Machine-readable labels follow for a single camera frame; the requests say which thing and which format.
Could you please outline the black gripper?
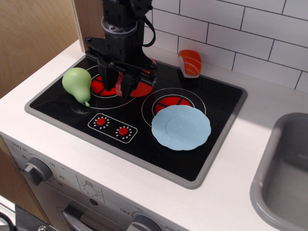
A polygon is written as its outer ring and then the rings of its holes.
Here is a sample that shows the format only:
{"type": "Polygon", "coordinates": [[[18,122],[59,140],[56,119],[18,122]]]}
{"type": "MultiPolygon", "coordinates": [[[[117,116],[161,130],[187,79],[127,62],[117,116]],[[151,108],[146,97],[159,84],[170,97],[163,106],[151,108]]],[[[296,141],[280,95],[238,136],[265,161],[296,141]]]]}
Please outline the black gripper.
{"type": "Polygon", "coordinates": [[[103,86],[110,91],[118,80],[118,72],[136,71],[136,74],[125,72],[122,75],[122,97],[128,98],[138,86],[139,80],[148,85],[156,82],[157,65],[148,58],[143,50],[143,36],[106,35],[105,38],[86,37],[86,54],[96,60],[103,86]]]}

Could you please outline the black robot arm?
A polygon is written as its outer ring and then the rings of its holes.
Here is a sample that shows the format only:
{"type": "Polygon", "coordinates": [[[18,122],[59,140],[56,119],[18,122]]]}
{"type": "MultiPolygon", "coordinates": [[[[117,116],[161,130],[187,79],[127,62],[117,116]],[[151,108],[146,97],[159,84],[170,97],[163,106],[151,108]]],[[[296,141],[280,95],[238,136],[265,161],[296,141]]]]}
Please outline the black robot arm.
{"type": "Polygon", "coordinates": [[[104,38],[87,37],[86,56],[97,62],[106,91],[115,90],[123,98],[142,97],[156,83],[157,65],[148,58],[144,47],[144,26],[153,25],[146,18],[152,10],[150,0],[104,0],[101,25],[104,38]]]}

